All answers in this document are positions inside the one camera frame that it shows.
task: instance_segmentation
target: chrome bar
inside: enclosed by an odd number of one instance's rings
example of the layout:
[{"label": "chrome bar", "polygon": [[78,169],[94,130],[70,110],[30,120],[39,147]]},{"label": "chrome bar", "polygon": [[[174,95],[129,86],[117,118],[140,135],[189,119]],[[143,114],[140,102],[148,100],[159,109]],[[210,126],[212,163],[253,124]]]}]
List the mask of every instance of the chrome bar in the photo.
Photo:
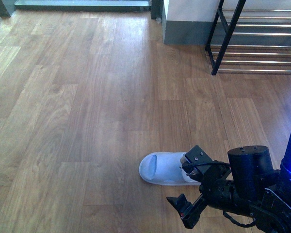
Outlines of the chrome bar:
[{"label": "chrome bar", "polygon": [[251,36],[290,36],[291,33],[233,33],[233,35],[251,35]]},{"label": "chrome bar", "polygon": [[277,69],[219,69],[219,71],[291,73],[291,70],[277,70]]},{"label": "chrome bar", "polygon": [[279,46],[279,45],[228,45],[228,47],[291,48],[291,46]]},{"label": "chrome bar", "polygon": [[291,19],[291,17],[276,17],[276,16],[240,16],[239,19]]},{"label": "chrome bar", "polygon": [[267,55],[267,56],[291,56],[291,53],[272,53],[272,52],[226,52],[225,54],[233,55]]},{"label": "chrome bar", "polygon": [[[222,9],[223,11],[235,11],[235,9]],[[243,9],[247,12],[291,12],[291,10],[267,10],[267,9]]]},{"label": "chrome bar", "polygon": [[291,62],[280,62],[280,61],[231,61],[231,60],[222,60],[222,63],[249,63],[249,64],[272,64],[272,65],[291,65]]},{"label": "chrome bar", "polygon": [[291,28],[291,24],[242,24],[239,23],[236,27],[257,27],[257,28]]}]

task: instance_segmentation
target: robotic arm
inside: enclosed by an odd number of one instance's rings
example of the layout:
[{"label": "robotic arm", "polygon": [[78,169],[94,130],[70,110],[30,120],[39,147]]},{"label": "robotic arm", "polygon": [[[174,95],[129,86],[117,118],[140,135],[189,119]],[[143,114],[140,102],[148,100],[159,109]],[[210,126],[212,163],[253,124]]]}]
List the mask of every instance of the robotic arm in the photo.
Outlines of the robotic arm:
[{"label": "robotic arm", "polygon": [[[201,182],[200,197],[192,204],[184,194],[167,197],[184,226],[192,229],[210,206],[240,227],[257,226],[266,233],[291,233],[291,135],[281,170],[274,170],[266,146],[230,150],[229,164],[213,161],[199,146],[181,159],[182,169]],[[227,180],[232,173],[233,181]],[[227,212],[248,216],[251,224],[235,221]]]}]

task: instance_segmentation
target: black metal frame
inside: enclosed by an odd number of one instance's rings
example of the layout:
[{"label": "black metal frame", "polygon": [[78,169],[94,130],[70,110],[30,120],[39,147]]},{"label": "black metal frame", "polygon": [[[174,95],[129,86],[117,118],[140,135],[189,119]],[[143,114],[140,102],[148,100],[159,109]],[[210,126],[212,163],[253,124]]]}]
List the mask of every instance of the black metal frame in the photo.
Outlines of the black metal frame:
[{"label": "black metal frame", "polygon": [[[216,75],[217,72],[218,72],[219,66],[220,66],[220,64],[222,62],[223,56],[225,54],[225,51],[226,51],[227,46],[229,44],[229,41],[231,40],[231,37],[232,37],[233,32],[235,30],[235,27],[236,27],[236,24],[238,22],[239,16],[241,15],[241,12],[243,10],[243,6],[246,3],[246,0],[239,0],[238,1],[237,7],[235,9],[235,12],[234,12],[234,15],[232,17],[231,23],[229,25],[227,24],[226,18],[224,16],[223,12],[222,12],[223,3],[224,3],[224,0],[220,0],[219,6],[218,6],[218,10],[217,10],[217,13],[215,15],[215,18],[214,18],[214,21],[213,21],[213,24],[212,24],[212,27],[211,27],[211,31],[210,31],[210,34],[209,34],[209,37],[208,37],[208,40],[207,40],[207,43],[206,43],[206,46],[205,46],[205,50],[208,52],[208,55],[209,55],[209,58],[210,58],[210,62],[211,62],[211,66],[212,66],[212,72],[211,72],[212,75]],[[220,52],[219,52],[219,54],[217,56],[217,59],[215,61],[213,59],[213,54],[212,54],[210,46],[211,46],[211,40],[212,40],[216,25],[218,23],[219,17],[220,17],[220,20],[222,22],[223,28],[224,28],[224,30],[226,32],[226,35],[224,37]]]}]

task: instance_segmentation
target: gray baseboard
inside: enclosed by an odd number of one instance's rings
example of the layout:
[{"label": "gray baseboard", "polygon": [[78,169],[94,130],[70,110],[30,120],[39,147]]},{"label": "gray baseboard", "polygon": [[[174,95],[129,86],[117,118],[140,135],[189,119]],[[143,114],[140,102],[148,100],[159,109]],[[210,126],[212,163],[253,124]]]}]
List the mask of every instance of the gray baseboard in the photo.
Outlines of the gray baseboard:
[{"label": "gray baseboard", "polygon": [[[212,22],[188,22],[163,20],[163,41],[165,44],[205,45]],[[238,32],[252,32],[252,29],[238,28]],[[254,29],[258,33],[291,33],[291,29],[263,28]],[[225,32],[221,24],[217,25],[211,44],[222,44]],[[291,46],[291,37],[272,36],[232,36],[230,45],[272,45]]]}]

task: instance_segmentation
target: wooden floor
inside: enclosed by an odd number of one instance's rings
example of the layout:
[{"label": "wooden floor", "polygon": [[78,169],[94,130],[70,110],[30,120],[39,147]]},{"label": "wooden floor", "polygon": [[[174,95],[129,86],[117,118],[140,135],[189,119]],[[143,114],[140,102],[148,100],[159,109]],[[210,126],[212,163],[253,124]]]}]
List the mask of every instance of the wooden floor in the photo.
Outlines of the wooden floor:
[{"label": "wooden floor", "polygon": [[258,144],[279,168],[290,130],[291,76],[212,77],[203,47],[164,45],[148,12],[0,19],[0,233],[257,233],[211,208],[185,229],[165,197],[198,187],[148,184],[138,166]]}]

